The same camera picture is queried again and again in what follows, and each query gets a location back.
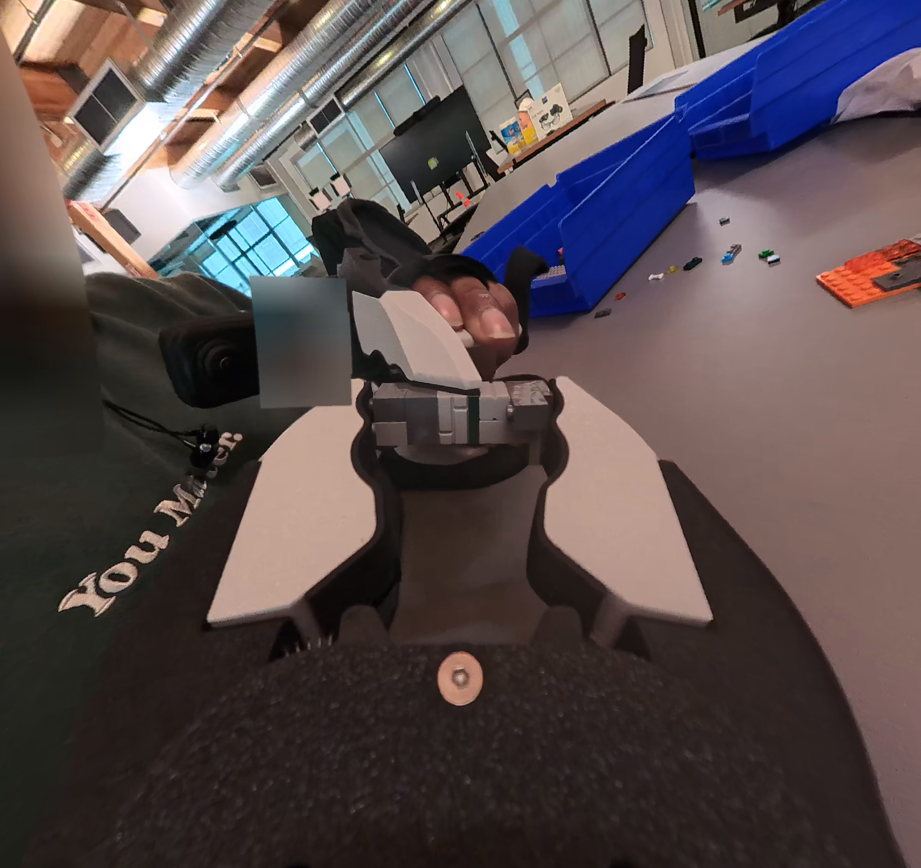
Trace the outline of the large silver ventilation duct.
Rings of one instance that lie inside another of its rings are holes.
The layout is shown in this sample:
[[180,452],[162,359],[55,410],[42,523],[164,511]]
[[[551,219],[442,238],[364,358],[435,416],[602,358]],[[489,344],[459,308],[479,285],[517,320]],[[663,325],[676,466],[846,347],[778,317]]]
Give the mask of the large silver ventilation duct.
[[277,0],[179,0],[129,78],[147,102],[187,98]]

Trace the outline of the white printed box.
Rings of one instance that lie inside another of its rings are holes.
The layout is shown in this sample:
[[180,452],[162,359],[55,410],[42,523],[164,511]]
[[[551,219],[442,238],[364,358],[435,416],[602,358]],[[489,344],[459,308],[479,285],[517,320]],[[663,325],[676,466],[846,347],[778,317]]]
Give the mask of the white printed box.
[[544,140],[567,126],[573,120],[573,114],[562,83],[553,85],[544,93],[535,94],[529,116],[538,140]]

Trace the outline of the person's left hand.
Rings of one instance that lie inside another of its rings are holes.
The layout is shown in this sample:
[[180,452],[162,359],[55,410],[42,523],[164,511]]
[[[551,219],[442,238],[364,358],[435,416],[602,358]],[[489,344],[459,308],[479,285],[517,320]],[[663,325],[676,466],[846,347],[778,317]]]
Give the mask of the person's left hand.
[[514,297],[498,283],[463,275],[449,282],[421,276],[412,290],[421,294],[456,333],[466,331],[469,350],[483,380],[492,380],[520,343],[520,315]]

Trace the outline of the large black display screen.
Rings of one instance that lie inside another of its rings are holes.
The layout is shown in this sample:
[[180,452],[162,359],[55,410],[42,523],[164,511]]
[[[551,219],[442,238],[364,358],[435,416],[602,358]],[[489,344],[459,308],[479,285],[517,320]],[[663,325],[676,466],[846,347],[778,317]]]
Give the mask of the large black display screen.
[[490,148],[469,93],[460,87],[412,114],[380,155],[404,196],[414,203],[483,159]]

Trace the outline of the grey desk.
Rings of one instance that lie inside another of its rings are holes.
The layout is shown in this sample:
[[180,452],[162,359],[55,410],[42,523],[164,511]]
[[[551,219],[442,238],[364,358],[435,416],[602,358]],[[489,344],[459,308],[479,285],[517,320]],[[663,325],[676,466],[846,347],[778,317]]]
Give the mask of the grey desk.
[[[849,309],[816,276],[919,236],[919,116],[695,161],[696,194],[590,314],[535,325],[777,577],[835,668],[919,866],[919,292]],[[743,244],[739,259],[720,252]],[[772,248],[770,266],[756,251]],[[704,262],[649,283],[651,270]]]

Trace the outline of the brown side table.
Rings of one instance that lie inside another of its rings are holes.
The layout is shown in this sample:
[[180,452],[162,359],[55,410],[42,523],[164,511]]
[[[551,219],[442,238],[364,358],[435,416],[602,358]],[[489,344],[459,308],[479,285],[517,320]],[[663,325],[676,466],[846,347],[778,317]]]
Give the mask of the brown side table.
[[585,110],[581,111],[576,115],[570,122],[566,125],[562,125],[559,128],[550,132],[545,138],[539,140],[536,143],[529,145],[522,152],[516,156],[510,156],[508,159],[501,165],[498,166],[498,172],[500,174],[506,174],[514,171],[517,166],[523,164],[526,160],[536,156],[537,154],[545,151],[547,148],[551,147],[554,143],[558,142],[562,138],[566,137],[569,133],[580,128],[581,125],[589,122],[590,119],[604,112],[609,107],[615,105],[615,101],[607,102],[605,100],[598,101],[587,107]]

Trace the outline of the toy brick building model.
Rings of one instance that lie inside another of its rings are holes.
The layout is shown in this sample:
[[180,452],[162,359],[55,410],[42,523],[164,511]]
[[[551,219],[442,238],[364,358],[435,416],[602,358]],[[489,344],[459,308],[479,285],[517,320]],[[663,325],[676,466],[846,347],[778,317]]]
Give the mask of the toy brick building model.
[[918,290],[919,237],[899,240],[854,257],[817,275],[816,282],[851,309]]

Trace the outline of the grey brick assembly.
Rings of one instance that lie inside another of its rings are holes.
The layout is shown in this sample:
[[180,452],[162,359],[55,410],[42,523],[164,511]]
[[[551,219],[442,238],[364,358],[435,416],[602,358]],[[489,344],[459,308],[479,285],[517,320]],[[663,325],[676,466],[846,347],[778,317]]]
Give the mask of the grey brick assembly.
[[470,445],[538,464],[554,395],[541,379],[494,380],[457,393],[387,382],[373,389],[372,431],[377,447]]

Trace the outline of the group of tiny loose pieces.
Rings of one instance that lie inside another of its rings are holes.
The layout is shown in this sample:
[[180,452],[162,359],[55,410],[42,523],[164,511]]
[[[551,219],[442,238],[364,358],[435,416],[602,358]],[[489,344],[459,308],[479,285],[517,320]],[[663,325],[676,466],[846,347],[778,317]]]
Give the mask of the group of tiny loose pieces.
[[[732,242],[726,245],[726,250],[720,252],[720,264],[721,265],[731,265],[735,263],[743,252],[743,244],[740,242]],[[780,263],[781,258],[776,250],[772,248],[765,248],[759,251],[756,251],[757,259],[766,263],[767,265],[774,266]],[[689,255],[684,263],[670,263],[666,268],[663,268],[659,271],[651,270],[648,276],[649,283],[662,282],[665,278],[672,275],[678,275],[679,273],[688,273],[691,272],[697,267],[699,267],[704,262],[704,257],[700,254],[695,254],[694,256]],[[594,309],[592,318],[598,320],[601,318],[608,317],[612,314],[613,308],[611,306],[601,307]]]

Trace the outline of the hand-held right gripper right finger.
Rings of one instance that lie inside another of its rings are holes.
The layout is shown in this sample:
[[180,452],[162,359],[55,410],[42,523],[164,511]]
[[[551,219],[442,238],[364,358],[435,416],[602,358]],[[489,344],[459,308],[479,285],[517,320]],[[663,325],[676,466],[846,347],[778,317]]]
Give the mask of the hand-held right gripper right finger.
[[529,585],[582,633],[616,644],[633,619],[706,628],[713,613],[656,453],[568,377],[553,411],[529,540]]

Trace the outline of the blue plastic storage bin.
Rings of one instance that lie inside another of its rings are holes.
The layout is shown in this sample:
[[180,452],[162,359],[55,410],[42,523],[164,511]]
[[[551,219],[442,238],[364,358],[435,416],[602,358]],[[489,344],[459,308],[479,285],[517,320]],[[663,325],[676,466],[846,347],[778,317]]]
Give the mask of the blue plastic storage bin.
[[531,315],[593,309],[695,193],[691,144],[678,114],[559,173],[462,251],[504,279],[525,247],[550,270],[531,286]]
[[833,119],[858,79],[920,45],[920,0],[828,0],[680,94],[698,160],[781,148]]

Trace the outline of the large glass window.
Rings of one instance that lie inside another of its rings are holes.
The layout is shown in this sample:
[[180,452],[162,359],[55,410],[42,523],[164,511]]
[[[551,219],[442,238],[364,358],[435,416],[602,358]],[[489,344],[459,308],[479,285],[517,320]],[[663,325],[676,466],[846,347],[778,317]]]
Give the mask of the large glass window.
[[645,76],[694,59],[682,0],[472,0],[441,22],[371,91],[278,165],[311,216],[310,190],[344,175],[355,193],[391,211],[407,199],[381,149],[393,128],[436,96],[464,88],[485,129],[497,129],[525,94],[560,85],[573,110],[627,94],[628,40],[644,25]]

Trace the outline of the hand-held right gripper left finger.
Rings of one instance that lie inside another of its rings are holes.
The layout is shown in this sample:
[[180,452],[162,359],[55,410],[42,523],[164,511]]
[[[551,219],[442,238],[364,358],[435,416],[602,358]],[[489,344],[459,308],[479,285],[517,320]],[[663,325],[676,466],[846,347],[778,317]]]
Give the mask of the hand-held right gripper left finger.
[[337,628],[352,606],[389,621],[400,554],[400,498],[368,407],[314,408],[260,460],[206,621]]

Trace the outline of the white crumpled paper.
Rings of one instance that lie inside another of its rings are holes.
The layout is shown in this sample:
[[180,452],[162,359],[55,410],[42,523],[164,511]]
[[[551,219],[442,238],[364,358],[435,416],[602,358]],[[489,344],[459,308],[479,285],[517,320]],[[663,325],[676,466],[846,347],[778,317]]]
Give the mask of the white crumpled paper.
[[912,48],[873,68],[843,91],[834,124],[878,114],[919,113],[920,48]]

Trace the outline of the slim silver ventilation duct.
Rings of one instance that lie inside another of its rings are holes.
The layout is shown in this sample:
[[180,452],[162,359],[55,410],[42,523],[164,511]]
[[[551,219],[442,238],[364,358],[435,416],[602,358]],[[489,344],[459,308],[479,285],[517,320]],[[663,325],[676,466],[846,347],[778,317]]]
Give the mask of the slim silver ventilation duct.
[[329,0],[171,168],[182,189],[213,177],[223,189],[302,122],[351,71],[433,0]]

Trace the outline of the person's dark green shirt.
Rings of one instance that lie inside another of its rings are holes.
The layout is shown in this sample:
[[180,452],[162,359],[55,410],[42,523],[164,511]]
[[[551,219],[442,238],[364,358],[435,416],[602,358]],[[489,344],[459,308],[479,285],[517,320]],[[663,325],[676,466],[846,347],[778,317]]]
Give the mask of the person's dark green shirt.
[[85,720],[107,757],[132,736],[138,645],[171,627],[132,619],[163,591],[175,618],[201,579],[185,544],[234,478],[298,417],[256,398],[197,410],[175,394],[158,335],[249,311],[241,291],[195,274],[92,275],[103,436],[98,452],[2,466],[2,808],[52,796]]

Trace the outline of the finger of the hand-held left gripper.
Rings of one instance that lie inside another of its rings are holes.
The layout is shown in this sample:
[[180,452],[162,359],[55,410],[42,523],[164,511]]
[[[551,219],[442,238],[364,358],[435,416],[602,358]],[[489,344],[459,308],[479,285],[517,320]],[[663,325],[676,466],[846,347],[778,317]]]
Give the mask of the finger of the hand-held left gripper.
[[488,446],[423,445],[390,447],[398,458],[412,463],[465,463],[490,452]]
[[380,355],[410,382],[456,392],[477,392],[481,375],[455,332],[418,292],[389,290],[380,297],[353,293],[353,320],[364,355]]

